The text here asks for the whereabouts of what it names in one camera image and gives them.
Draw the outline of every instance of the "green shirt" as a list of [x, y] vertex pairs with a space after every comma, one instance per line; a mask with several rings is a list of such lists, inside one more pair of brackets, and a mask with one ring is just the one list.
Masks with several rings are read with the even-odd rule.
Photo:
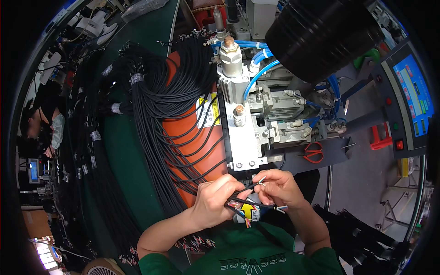
[[[281, 241], [284, 247], [275, 246], [255, 227], [234, 224], [213, 238], [216, 248], [195, 261], [183, 274], [342, 274], [333, 249], [324, 247], [307, 257], [293, 252], [294, 239], [283, 229], [260, 222]], [[139, 261], [143, 275], [182, 274], [167, 257], [152, 253]]]

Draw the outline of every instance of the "bolt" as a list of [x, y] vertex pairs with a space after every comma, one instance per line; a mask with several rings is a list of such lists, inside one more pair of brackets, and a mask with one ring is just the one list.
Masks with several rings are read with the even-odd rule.
[[237, 105], [237, 107], [235, 107], [235, 113], [238, 116], [242, 116], [244, 114], [245, 110], [243, 108], [243, 105]]
[[225, 37], [223, 45], [226, 49], [232, 48], [234, 46], [234, 39], [231, 36]]

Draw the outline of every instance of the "display screen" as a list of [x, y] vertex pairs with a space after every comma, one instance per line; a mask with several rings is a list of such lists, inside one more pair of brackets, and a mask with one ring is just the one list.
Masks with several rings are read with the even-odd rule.
[[40, 183], [40, 179], [38, 177], [38, 160], [34, 158], [29, 158], [29, 183]]
[[425, 79], [412, 54], [393, 66], [412, 118], [415, 137], [426, 135], [428, 118], [434, 114], [434, 108]]

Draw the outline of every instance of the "black motor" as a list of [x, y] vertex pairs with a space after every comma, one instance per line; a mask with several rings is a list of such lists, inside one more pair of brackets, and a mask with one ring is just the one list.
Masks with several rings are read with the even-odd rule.
[[360, 0], [289, 0], [266, 33], [273, 55], [300, 79], [317, 83], [383, 40]]

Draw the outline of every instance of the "green workbench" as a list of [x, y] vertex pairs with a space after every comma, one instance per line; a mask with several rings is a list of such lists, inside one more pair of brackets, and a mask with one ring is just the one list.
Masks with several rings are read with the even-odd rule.
[[[153, 53], [167, 56], [168, 47], [156, 41], [170, 41], [172, 38], [178, 7], [179, 0], [169, 0], [164, 7], [129, 22], [106, 47], [97, 65], [98, 73], [117, 58], [118, 49], [128, 40], [139, 43]], [[122, 91], [117, 91], [112, 96], [119, 100], [124, 99]], [[115, 115], [106, 118], [103, 139], [110, 166], [142, 230], [164, 219], [139, 142], [134, 117]], [[87, 227], [99, 254], [115, 259], [127, 275], [136, 274], [134, 268], [122, 264], [117, 258], [114, 243], [87, 188], [85, 201]], [[170, 251], [170, 259], [181, 269], [187, 265], [184, 251]]]

